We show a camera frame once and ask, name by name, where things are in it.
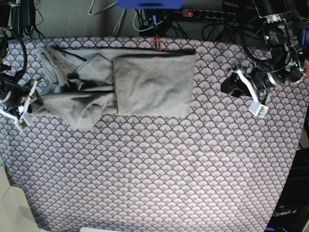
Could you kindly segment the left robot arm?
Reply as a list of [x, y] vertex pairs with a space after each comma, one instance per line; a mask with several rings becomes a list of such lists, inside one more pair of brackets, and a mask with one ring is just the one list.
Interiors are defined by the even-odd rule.
[[[221, 91], [233, 97], [248, 96], [265, 104], [271, 91], [285, 83], [297, 84], [305, 76], [304, 56], [298, 40], [288, 26], [286, 15], [292, 12], [289, 0], [255, 0], [257, 14], [239, 27], [239, 39], [244, 53], [254, 62], [251, 68], [236, 66], [221, 84]], [[248, 48], [245, 29], [249, 24], [260, 22], [260, 32], [270, 51], [269, 59], [255, 56]]]

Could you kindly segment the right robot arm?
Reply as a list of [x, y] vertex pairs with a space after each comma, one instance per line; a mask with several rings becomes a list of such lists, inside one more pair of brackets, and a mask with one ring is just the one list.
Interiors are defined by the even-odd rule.
[[0, 113], [17, 123], [29, 123], [32, 105], [42, 106], [37, 92], [41, 79], [19, 83], [26, 74], [28, 55], [22, 39], [11, 29], [0, 29]]

